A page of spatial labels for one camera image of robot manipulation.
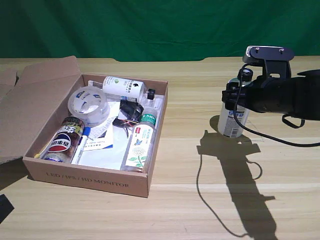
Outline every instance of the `robotic arm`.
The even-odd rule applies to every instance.
[[[257,113],[283,114],[282,121],[293,128],[302,127],[305,120],[320,121],[320,69],[300,72],[299,76],[291,77],[289,61],[293,58],[294,53],[289,48],[248,46],[242,58],[245,63],[242,70],[246,66],[262,67],[262,75],[246,86],[242,86],[242,80],[240,84],[228,83],[226,90],[222,91],[225,108],[235,110],[240,105]],[[294,125],[286,117],[301,119],[301,125]],[[320,146],[307,145],[298,144],[297,147]]]

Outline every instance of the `plastic bottle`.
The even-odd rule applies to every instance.
[[[243,74],[242,74],[242,86],[246,86],[250,84],[252,81],[252,76],[253,76],[253,71],[249,68],[244,68]],[[232,83],[232,82],[239,83],[240,79],[241,79],[241,69],[239,70],[238,76],[231,79],[229,83]],[[240,121],[242,125],[245,125],[250,110],[240,105],[237,105],[236,110],[237,110],[236,111],[237,119]],[[234,111],[226,109],[226,104],[223,103],[221,112],[220,112],[219,122],[218,122],[219,133],[229,138],[237,138],[242,135],[243,130],[244,129],[241,126],[239,126],[239,124],[237,124],[234,118]]]
[[[103,92],[108,94],[109,98],[116,97],[120,100],[130,102],[141,102],[147,97],[148,88],[142,81],[107,76],[103,81]]]
[[[140,123],[132,129],[120,168],[122,171],[147,172],[158,117],[158,111],[154,108],[154,98],[155,91],[150,90],[147,94],[147,99],[143,101],[144,110]]]

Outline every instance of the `white bottle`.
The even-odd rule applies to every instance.
[[[249,68],[243,69],[242,87],[251,83],[252,76],[253,76],[253,71],[251,69]],[[231,79],[229,83],[239,83],[240,78],[241,78],[241,69],[238,73],[238,76]],[[244,126],[246,125],[249,112],[250,110],[243,106],[237,105],[236,107],[237,119]],[[241,126],[239,126],[239,124],[236,122],[234,118],[234,111],[226,109],[225,103],[222,104],[219,122],[218,122],[218,131],[222,135],[229,138],[237,138],[241,136],[244,131],[244,129]]]
[[[147,97],[147,87],[142,81],[107,76],[103,81],[102,90],[109,98],[128,100],[141,103]]]

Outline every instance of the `bottle label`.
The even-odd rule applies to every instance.
[[[103,91],[107,94],[118,95],[130,99],[139,99],[143,94],[144,83],[130,79],[107,76],[103,81]]]
[[[155,126],[156,125],[156,117],[153,116],[152,114],[149,114],[149,113],[143,114],[140,122],[149,122]]]
[[[246,108],[238,105],[236,110],[237,110],[235,112],[236,117],[239,120],[239,122],[242,123]],[[223,135],[230,137],[230,138],[235,138],[241,129],[242,128],[238,125],[238,123],[236,122],[236,120],[234,118],[234,111],[229,110]]]
[[[140,124],[133,129],[132,139],[125,160],[125,165],[143,168],[148,158],[148,151],[154,130],[151,126]]]

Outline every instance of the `blue marker cap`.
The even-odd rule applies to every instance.
[[[90,127],[85,126],[84,129],[83,129],[83,134],[82,135],[89,136],[90,130],[91,130]]]

